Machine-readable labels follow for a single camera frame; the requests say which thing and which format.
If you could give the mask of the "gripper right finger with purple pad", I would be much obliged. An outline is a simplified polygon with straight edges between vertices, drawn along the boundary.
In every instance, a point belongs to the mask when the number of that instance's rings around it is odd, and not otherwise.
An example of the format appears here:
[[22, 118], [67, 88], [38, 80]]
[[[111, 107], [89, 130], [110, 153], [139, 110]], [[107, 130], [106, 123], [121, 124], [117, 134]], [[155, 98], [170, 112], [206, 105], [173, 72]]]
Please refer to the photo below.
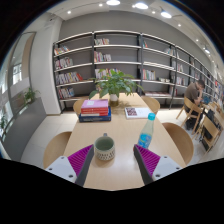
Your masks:
[[137, 144], [134, 145], [133, 152], [145, 185], [182, 169], [182, 167], [169, 156], [159, 156]]

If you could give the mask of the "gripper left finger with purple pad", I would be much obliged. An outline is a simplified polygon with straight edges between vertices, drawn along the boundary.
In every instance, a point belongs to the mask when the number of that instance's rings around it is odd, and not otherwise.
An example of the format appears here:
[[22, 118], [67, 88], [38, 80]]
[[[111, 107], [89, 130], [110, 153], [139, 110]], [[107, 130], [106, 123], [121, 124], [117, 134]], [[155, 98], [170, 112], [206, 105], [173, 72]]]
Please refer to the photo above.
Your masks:
[[59, 156], [46, 171], [83, 187], [93, 156], [94, 146], [89, 145], [68, 157]]

